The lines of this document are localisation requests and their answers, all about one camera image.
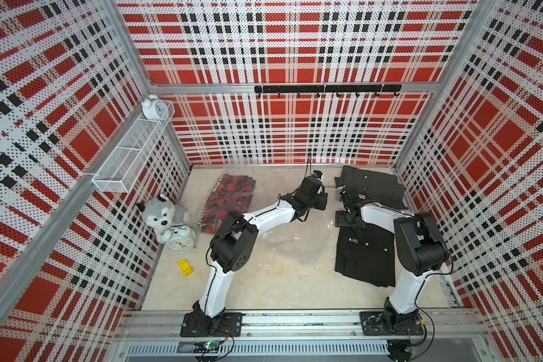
plaid panel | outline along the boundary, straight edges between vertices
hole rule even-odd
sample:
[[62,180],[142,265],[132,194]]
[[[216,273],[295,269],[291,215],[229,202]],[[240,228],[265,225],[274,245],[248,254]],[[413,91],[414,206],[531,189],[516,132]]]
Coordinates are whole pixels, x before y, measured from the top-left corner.
[[157,259],[135,204],[174,200],[185,177],[163,135],[131,193],[94,192],[0,326],[0,361],[105,361]]
[[233,210],[246,213],[251,204],[255,180],[248,176],[224,174],[217,180],[205,206],[199,225],[205,233],[215,233],[223,219]]
[[428,93],[165,96],[193,164],[392,164]]
[[477,1],[116,0],[155,84],[438,79]]
[[98,1],[0,2],[0,279],[140,98]]
[[401,169],[506,361],[543,361],[543,2],[501,0]]

gray plush dog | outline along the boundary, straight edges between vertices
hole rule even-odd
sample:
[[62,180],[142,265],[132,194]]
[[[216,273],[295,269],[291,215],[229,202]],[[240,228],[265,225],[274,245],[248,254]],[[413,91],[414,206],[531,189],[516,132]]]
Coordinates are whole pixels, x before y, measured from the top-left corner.
[[172,232],[167,229],[191,222],[189,213],[171,202],[164,193],[160,193],[156,199],[145,205],[137,203],[137,208],[145,223],[153,228],[159,244],[164,244],[171,238]]

folded cloth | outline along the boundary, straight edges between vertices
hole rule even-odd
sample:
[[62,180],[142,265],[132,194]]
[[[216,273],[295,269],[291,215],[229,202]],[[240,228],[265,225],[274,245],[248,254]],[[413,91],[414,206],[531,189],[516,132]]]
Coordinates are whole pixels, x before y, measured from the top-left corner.
[[395,286],[394,234],[374,224],[341,227],[334,270],[377,287]]
[[334,179],[336,187],[344,186],[353,200],[366,199],[397,210],[407,209],[402,201],[406,189],[396,176],[344,166],[340,177]]
[[205,233],[213,234],[232,210],[246,213],[251,204],[255,180],[248,176],[224,174],[217,180],[203,207],[198,225]]

alarm clock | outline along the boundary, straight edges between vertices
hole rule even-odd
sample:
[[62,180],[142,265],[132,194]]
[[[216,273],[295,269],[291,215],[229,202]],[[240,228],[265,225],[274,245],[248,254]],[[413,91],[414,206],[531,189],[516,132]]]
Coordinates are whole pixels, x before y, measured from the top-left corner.
[[162,120],[167,117],[167,113],[169,112],[167,104],[154,94],[150,94],[149,98],[145,99],[141,105],[143,107],[143,115],[148,120]]
[[167,250],[171,252],[187,252],[193,249],[195,242],[195,230],[189,226],[182,225],[180,227],[171,228],[173,233],[169,241],[165,243]]

floor vent grille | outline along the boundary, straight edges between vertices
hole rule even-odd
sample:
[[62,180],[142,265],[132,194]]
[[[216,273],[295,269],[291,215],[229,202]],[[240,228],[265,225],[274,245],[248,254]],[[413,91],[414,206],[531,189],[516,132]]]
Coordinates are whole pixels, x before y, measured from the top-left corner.
[[[134,342],[129,348],[129,356],[200,356],[193,353],[197,349],[195,342]],[[222,356],[232,348],[231,343],[225,343],[206,356]],[[385,339],[370,339],[366,341],[236,341],[230,356],[342,356],[359,354],[388,354]]]

